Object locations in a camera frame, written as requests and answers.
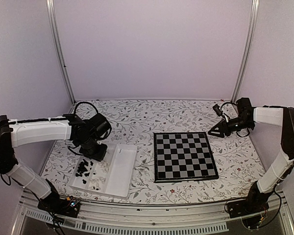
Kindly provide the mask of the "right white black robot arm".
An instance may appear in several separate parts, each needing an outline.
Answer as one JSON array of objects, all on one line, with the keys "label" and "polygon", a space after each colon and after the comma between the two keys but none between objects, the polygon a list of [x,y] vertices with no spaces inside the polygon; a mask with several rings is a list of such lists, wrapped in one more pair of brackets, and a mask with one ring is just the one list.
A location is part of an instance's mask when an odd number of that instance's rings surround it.
[{"label": "right white black robot arm", "polygon": [[256,124],[281,128],[280,143],[275,158],[265,174],[250,187],[247,199],[244,201],[244,210],[247,213],[255,213],[263,203],[267,202],[277,184],[285,180],[294,167],[294,107],[254,107],[247,97],[238,99],[234,106],[238,114],[234,118],[230,118],[222,110],[222,105],[213,106],[214,112],[221,117],[221,120],[209,130],[209,135],[224,138],[243,129],[253,130]]}]

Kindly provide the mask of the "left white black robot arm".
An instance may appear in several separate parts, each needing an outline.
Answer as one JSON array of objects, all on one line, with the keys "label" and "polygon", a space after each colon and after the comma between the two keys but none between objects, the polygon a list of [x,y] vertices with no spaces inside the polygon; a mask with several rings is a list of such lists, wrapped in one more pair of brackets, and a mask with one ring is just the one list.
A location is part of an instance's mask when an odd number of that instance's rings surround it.
[{"label": "left white black robot arm", "polygon": [[107,145],[101,143],[112,130],[102,114],[81,119],[76,114],[58,117],[17,120],[0,116],[0,175],[7,175],[32,191],[52,212],[60,212],[64,200],[46,179],[38,176],[15,157],[16,147],[44,141],[69,140],[78,147],[79,154],[102,161]]}]

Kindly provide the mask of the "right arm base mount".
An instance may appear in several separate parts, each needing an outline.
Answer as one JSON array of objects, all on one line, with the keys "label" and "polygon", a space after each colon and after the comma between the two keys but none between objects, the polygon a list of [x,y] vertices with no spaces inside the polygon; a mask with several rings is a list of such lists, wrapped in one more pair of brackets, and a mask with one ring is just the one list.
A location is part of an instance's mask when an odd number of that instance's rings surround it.
[{"label": "right arm base mount", "polygon": [[268,215],[269,204],[261,203],[258,205],[249,205],[246,199],[226,201],[224,210],[230,218],[241,218],[243,226],[249,230],[255,230],[261,227]]}]

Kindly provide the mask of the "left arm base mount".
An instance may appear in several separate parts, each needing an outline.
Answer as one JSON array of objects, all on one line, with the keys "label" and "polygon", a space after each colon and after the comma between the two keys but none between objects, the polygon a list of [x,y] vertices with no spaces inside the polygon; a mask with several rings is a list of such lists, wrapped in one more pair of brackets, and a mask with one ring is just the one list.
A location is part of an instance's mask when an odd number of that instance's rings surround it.
[{"label": "left arm base mount", "polygon": [[80,200],[72,196],[63,199],[59,196],[49,195],[45,199],[39,200],[38,209],[77,218],[80,210]]}]

